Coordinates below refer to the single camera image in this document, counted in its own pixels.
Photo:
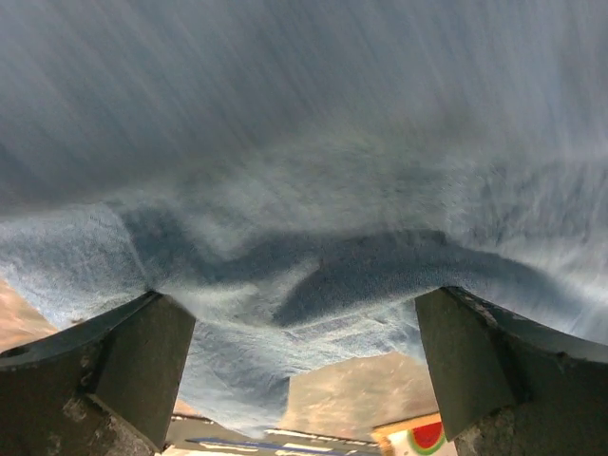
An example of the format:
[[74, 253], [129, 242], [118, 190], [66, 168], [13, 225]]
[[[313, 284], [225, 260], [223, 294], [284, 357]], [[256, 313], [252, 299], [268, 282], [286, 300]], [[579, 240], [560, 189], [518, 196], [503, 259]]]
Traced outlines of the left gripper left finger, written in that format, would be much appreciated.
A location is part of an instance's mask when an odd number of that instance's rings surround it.
[[162, 451], [195, 318], [146, 293], [1, 354], [4, 455]]

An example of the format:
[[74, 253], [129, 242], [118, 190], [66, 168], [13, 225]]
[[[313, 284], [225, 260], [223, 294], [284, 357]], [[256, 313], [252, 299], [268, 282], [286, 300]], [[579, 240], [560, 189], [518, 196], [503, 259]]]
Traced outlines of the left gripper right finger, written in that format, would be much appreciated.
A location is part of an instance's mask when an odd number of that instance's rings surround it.
[[607, 455], [606, 346], [460, 288], [421, 295], [415, 310], [458, 454]]

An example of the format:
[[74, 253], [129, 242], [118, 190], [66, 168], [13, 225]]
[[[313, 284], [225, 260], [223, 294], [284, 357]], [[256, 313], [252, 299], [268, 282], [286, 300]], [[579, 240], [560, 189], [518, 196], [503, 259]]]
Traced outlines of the blue cloth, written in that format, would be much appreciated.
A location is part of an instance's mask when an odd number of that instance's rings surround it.
[[181, 397], [252, 436], [421, 357], [440, 287], [605, 342], [607, 5], [5, 1], [1, 275], [60, 328], [172, 296]]

